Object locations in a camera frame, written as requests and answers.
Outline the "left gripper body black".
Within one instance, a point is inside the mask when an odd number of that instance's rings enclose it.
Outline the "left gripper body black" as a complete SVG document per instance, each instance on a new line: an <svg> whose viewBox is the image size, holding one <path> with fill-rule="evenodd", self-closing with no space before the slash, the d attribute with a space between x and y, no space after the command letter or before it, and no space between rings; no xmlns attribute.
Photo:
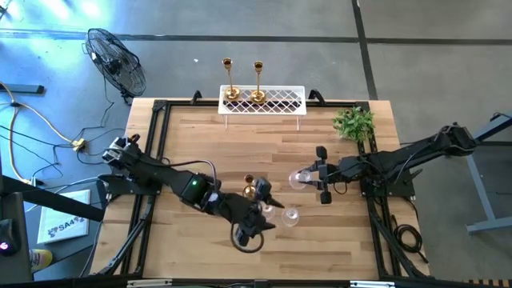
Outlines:
<svg viewBox="0 0 512 288"><path fill-rule="evenodd" d="M260 231L262 215L258 206L240 194L222 194L216 201L215 214L232 224L242 224L249 230Z"/></svg>

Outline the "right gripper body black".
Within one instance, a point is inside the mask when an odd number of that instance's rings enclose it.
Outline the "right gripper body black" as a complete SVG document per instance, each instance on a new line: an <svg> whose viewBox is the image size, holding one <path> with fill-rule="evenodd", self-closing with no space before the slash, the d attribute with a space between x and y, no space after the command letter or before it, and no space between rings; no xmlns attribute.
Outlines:
<svg viewBox="0 0 512 288"><path fill-rule="evenodd" d="M359 156L342 158L337 165L326 164L326 184L352 182L359 179L362 172L362 160Z"/></svg>

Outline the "tall gold candlestick holder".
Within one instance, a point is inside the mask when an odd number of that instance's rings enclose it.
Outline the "tall gold candlestick holder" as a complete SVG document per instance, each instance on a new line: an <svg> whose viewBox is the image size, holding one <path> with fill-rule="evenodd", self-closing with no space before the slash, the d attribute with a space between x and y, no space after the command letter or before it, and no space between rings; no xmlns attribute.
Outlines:
<svg viewBox="0 0 512 288"><path fill-rule="evenodd" d="M248 198L249 200L254 200L256 193L254 176L251 174L247 174L244 177L244 181L246 183L246 186L243 188L242 195L245 198Z"/></svg>
<svg viewBox="0 0 512 288"><path fill-rule="evenodd" d="M222 64L225 67L225 70L227 72L227 77L228 77L228 80L229 80L229 85L228 85L228 87L225 90L225 98L228 101L231 101L231 102L232 101L237 101L239 99L239 97L240 97L240 90L239 90L239 88L233 86L233 79L232 79L232 75L231 75L232 63L233 62L232 62L231 58L224 58L222 60Z"/></svg>
<svg viewBox="0 0 512 288"><path fill-rule="evenodd" d="M250 100L256 104L263 104L266 100L265 93L262 92L260 89L260 76L261 76L261 72L263 70L263 62L255 61L254 62L254 70L257 75L257 85L256 85L256 90L253 90L250 94Z"/></svg>

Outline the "clear ribbed glass candle holder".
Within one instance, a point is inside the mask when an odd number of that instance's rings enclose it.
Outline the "clear ribbed glass candle holder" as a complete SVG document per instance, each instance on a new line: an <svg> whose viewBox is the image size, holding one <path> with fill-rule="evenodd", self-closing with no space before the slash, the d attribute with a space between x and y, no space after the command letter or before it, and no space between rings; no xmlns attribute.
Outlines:
<svg viewBox="0 0 512 288"><path fill-rule="evenodd" d="M259 208L261 214L265 217L265 219L270 222L275 216L275 208L270 204L266 204L263 201L260 201Z"/></svg>
<svg viewBox="0 0 512 288"><path fill-rule="evenodd" d="M289 175L289 184L294 190L306 188L313 179L313 174L308 170L296 170Z"/></svg>
<svg viewBox="0 0 512 288"><path fill-rule="evenodd" d="M299 221L300 215L296 208L289 207L282 211L282 223L287 227L296 226Z"/></svg>

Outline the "green potted plant white pot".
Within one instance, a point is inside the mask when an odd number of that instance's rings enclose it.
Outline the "green potted plant white pot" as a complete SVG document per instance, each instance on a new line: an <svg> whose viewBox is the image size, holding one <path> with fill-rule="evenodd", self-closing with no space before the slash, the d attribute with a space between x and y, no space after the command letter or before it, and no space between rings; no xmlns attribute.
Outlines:
<svg viewBox="0 0 512 288"><path fill-rule="evenodd" d="M374 129L373 120L374 114L360 106L340 109L331 119L338 136L354 142L364 142L370 138Z"/></svg>

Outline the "white lattice shelf rack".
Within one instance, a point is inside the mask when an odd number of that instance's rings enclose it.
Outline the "white lattice shelf rack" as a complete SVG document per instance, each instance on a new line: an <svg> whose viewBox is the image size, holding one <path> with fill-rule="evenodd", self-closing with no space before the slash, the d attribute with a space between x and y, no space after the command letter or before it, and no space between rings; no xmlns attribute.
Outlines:
<svg viewBox="0 0 512 288"><path fill-rule="evenodd" d="M296 130L300 130L302 118L307 114L304 86L237 86L240 96L229 100L226 92L229 85L219 88L218 114L223 117L225 127L231 115L244 116L293 116L296 118ZM253 102L251 95L257 91L263 92L263 103Z"/></svg>

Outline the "grey metal stand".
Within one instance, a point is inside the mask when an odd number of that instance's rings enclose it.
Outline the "grey metal stand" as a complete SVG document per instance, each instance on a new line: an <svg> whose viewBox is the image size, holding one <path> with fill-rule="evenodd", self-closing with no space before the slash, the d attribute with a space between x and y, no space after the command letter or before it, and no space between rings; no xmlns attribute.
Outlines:
<svg viewBox="0 0 512 288"><path fill-rule="evenodd" d="M495 112L489 122L473 137L478 146L505 146L507 142L486 142L486 139L494 136L495 134L503 131L512 126L512 110L508 112ZM476 222L474 224L466 225L466 231L469 234L477 232L497 230L502 228L512 228L512 216L497 218L494 214L490 200L487 196L486 188L482 181L482 175L479 173L477 164L473 156L467 157L467 164L470 170L470 175L474 181L475 188L478 192L479 200L482 204L486 220Z"/></svg>

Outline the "white printed box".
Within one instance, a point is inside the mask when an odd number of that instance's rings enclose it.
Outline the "white printed box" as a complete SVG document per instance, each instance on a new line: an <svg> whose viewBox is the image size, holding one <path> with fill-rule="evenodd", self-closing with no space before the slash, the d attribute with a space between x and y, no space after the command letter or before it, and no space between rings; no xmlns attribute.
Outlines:
<svg viewBox="0 0 512 288"><path fill-rule="evenodd" d="M89 220L48 207L41 208L37 244L87 236Z"/></svg>

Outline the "black floor fan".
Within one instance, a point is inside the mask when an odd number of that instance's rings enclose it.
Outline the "black floor fan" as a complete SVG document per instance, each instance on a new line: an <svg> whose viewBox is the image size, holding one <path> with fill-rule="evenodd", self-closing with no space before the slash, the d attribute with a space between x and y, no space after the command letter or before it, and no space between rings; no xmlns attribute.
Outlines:
<svg viewBox="0 0 512 288"><path fill-rule="evenodd" d="M104 79L114 86L125 104L146 90L146 78L139 57L131 52L115 35L103 28L86 32L84 47Z"/></svg>

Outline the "black side stand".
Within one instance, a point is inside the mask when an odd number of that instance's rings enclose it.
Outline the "black side stand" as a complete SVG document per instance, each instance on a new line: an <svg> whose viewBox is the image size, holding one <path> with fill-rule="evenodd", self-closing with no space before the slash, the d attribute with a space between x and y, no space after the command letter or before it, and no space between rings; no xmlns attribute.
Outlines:
<svg viewBox="0 0 512 288"><path fill-rule="evenodd" d="M20 194L23 200L35 205L49 207L66 214L87 218L96 222L103 220L102 209L79 202L72 198L35 188L19 180L2 175L0 177L0 195Z"/></svg>

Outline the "yellow object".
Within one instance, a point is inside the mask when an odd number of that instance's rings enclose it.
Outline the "yellow object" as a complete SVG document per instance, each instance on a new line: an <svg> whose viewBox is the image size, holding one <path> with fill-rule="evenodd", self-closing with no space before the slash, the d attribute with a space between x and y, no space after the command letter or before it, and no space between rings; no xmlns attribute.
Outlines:
<svg viewBox="0 0 512 288"><path fill-rule="evenodd" d="M30 268L34 273L47 268L53 261L53 254L50 250L30 249Z"/></svg>

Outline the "black device with pink light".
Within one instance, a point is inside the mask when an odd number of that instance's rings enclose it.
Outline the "black device with pink light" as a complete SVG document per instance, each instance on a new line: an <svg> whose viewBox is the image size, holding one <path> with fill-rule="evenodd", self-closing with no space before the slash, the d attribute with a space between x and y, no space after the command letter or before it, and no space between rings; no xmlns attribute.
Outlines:
<svg viewBox="0 0 512 288"><path fill-rule="evenodd" d="M0 220L0 255L11 256L21 247L16 221L11 218Z"/></svg>

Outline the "black floor bar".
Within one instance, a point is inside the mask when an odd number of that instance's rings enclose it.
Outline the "black floor bar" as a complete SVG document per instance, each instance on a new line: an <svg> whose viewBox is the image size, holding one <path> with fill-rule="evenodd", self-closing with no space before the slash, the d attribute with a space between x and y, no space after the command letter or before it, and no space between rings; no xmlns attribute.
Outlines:
<svg viewBox="0 0 512 288"><path fill-rule="evenodd" d="M11 93L20 94L44 94L45 87L41 85L23 85L23 84L1 84L0 91L8 89Z"/></svg>

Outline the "silver metal bracket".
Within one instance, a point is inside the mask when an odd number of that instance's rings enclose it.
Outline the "silver metal bracket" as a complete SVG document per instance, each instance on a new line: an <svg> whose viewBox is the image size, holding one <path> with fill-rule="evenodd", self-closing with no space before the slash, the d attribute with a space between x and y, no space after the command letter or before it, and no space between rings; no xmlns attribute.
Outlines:
<svg viewBox="0 0 512 288"><path fill-rule="evenodd" d="M139 279L129 280L126 288L164 288L172 285L173 281L169 279Z"/></svg>
<svg viewBox="0 0 512 288"><path fill-rule="evenodd" d="M350 281L350 288L395 288L395 283L394 282L381 282L381 281L353 280L353 281Z"/></svg>

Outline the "black aluminium table frame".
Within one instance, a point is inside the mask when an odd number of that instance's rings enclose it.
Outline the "black aluminium table frame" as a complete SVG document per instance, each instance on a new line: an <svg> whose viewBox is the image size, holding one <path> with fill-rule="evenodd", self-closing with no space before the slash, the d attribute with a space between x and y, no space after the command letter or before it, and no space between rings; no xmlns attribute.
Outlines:
<svg viewBox="0 0 512 288"><path fill-rule="evenodd" d="M153 137L163 139L165 147L153 148L153 155L192 171L216 171L226 193L240 193L248 174L267 178L273 197L284 207L296 208L299 220L288 227L274 216L275 228L251 241L258 252L245 254L232 246L226 220L185 206L164 188L155 203L143 277L375 280L377 253L389 272L403 272L388 245L374 246L358 183L332 186L333 201L323 205L315 188L294 190L288 182L291 172L313 163L317 146L327 149L332 163L358 152L356 144L338 138L332 126L336 113L348 108L350 103L341 101L310 104L297 121L289 115L224 118L216 102L164 101L158 123L168 128L156 129Z"/></svg>

